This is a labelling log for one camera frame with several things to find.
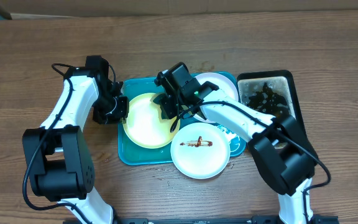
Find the yellow-green round plate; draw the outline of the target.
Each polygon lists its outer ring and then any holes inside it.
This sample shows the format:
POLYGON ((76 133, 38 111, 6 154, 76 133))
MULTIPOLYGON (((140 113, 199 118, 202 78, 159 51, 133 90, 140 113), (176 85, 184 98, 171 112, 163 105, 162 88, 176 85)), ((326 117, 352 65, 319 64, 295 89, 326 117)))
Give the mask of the yellow-green round plate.
POLYGON ((140 147, 156 149, 169 144, 180 129, 180 121, 170 132, 175 119, 162 119, 160 105, 153 102, 158 93, 144 93, 129 102, 129 113, 123 124, 127 137, 140 147))

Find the green and yellow sponge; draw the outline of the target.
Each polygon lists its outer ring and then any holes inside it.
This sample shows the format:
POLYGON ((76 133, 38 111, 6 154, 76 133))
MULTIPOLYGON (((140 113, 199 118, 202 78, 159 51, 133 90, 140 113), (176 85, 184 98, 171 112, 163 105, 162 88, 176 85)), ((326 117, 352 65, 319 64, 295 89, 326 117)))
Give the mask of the green and yellow sponge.
POLYGON ((165 111, 165 99, 166 95, 164 93, 157 93, 155 98, 152 100, 161 109, 161 119, 168 119, 167 113, 165 111))

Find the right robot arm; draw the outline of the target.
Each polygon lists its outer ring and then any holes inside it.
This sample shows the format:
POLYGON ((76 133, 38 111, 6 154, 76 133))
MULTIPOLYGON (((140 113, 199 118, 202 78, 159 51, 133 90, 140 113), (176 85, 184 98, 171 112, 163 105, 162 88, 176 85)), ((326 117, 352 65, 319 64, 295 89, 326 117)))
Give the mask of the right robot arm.
POLYGON ((200 83, 183 62, 159 72, 154 83, 164 89, 156 102, 165 119, 179 121, 187 113, 198 114, 247 141, 260 176, 278 194, 279 223, 322 223, 323 218, 311 210, 310 190, 328 185, 331 176, 312 183, 316 166, 325 172, 328 168, 294 117, 253 110, 217 84, 200 83))

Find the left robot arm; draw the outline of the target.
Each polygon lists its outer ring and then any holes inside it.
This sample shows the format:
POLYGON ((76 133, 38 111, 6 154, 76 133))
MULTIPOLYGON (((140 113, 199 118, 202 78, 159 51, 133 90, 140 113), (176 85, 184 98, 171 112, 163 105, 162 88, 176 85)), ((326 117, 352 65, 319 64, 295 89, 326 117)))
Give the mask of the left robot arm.
POLYGON ((85 65, 67 65, 62 93, 49 117, 39 128, 26 129, 22 137, 25 170, 22 195, 33 210, 65 207, 80 223, 119 223, 113 207, 94 186, 95 171, 83 135, 88 115, 98 124, 123 122, 129 100, 121 93, 122 82, 110 79, 112 65, 100 55, 86 58, 85 65))

